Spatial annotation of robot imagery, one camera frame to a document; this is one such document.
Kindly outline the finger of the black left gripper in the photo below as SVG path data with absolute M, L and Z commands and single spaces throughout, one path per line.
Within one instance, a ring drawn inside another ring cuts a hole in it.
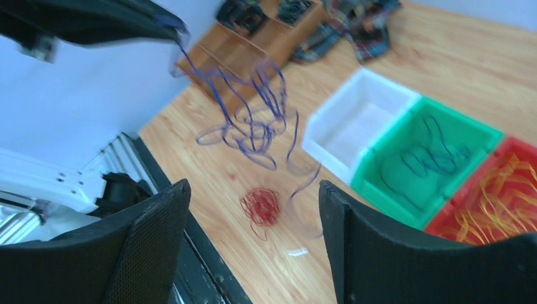
M 152 1 L 1 1 L 1 34 L 32 45 L 40 36 L 79 45 L 126 39 L 176 41 L 185 23 Z

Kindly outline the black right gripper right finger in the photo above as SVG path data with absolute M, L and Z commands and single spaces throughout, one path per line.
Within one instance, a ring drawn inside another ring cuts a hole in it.
M 338 303 L 535 303 L 536 234 L 469 245 L 427 234 L 328 180 L 319 211 Z

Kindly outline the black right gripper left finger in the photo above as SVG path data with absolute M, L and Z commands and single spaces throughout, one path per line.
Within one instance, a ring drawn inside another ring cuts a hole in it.
M 1 247 L 2 303 L 167 303 L 191 187 L 158 194 L 49 241 Z

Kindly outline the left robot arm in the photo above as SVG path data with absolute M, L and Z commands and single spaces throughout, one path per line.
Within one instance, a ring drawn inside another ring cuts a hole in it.
M 178 41 L 184 22 L 152 1 L 2 1 L 1 35 L 48 60 L 54 42 L 107 45 L 132 39 Z M 1 206 L 45 225 L 57 207 L 106 217 L 154 195 L 133 172 L 76 170 L 1 150 Z

